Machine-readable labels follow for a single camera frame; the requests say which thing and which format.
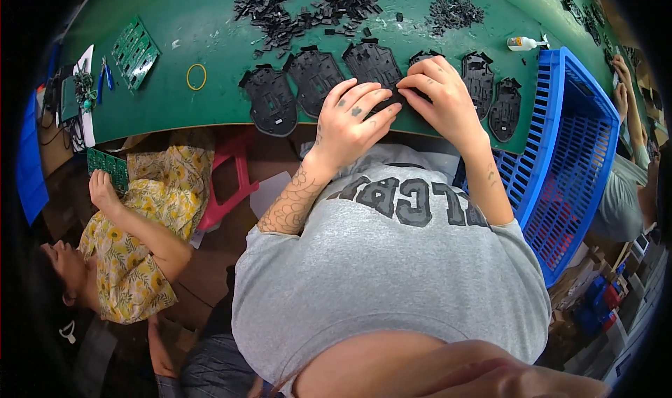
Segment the yellow rubber band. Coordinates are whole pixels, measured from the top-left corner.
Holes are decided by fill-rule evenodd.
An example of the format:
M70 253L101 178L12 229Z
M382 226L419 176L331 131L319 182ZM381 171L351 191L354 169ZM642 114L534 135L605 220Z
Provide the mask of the yellow rubber band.
M191 69L193 69L196 66L199 66L203 69L203 83L200 86L198 86L198 88L195 88L194 86L191 85L191 83L189 83L189 73L191 73ZM206 85L207 79L208 79L208 73L206 71L206 67L203 67L202 64L194 64L193 66L189 67L189 70L187 70L187 86L189 86L189 89L191 90L201 90L203 86Z

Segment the pink plastic stool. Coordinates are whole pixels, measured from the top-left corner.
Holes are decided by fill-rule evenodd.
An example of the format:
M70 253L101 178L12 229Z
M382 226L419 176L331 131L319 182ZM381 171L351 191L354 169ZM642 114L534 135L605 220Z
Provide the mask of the pink plastic stool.
M254 140L257 134L256 128L252 127L247 131L241 133L229 142L218 145L214 152L214 162L212 163L212 170L224 163L231 157L236 158L236 171L238 172L238 191L231 196L230 199L224 201L223 204L217 202L214 195L214 185L210 179L210 200L206 206L206 212L198 223L198 229L207 230L222 220L222 218L231 211L234 207L244 200L249 194L259 189L257 181L250 184L249 175L247 173L247 146Z

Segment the white bottle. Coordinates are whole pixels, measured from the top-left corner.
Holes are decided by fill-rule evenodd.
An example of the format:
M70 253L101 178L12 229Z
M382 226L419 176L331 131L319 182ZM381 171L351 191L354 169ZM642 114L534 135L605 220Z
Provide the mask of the white bottle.
M546 48L550 48L548 39L546 35L543 37L543 41L537 42L532 38L527 38L525 36L518 36L517 38L509 38L506 40L507 47L512 51L528 51L535 49L536 47L541 47L546 45Z

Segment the black hair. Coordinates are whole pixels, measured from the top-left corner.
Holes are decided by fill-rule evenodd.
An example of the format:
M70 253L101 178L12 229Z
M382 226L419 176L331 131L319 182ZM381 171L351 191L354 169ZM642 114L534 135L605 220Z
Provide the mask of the black hair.
M657 230L660 243L672 247L672 147L670 142L660 146L660 164L658 168L658 193L656 197Z
M63 303L63 295L67 293L65 280L41 247L35 247L30 253L27 288L34 316L42 319L40 322L48 331L57 332L75 318L75 307Z

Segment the gray t-shirt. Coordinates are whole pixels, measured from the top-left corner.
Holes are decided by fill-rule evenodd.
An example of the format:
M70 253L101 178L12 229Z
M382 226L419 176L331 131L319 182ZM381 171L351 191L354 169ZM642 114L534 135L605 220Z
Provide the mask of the gray t-shirt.
M609 172L591 231L614 242L632 242L644 232L637 185L646 185L646 169L651 160L644 146L633 152L633 163L619 155Z
M252 228L236 265L232 329L259 376L277 383L378 330L539 357L550 300L518 223L490 227L445 175L416 167L424 164L403 146L376 145L324 189L300 237Z

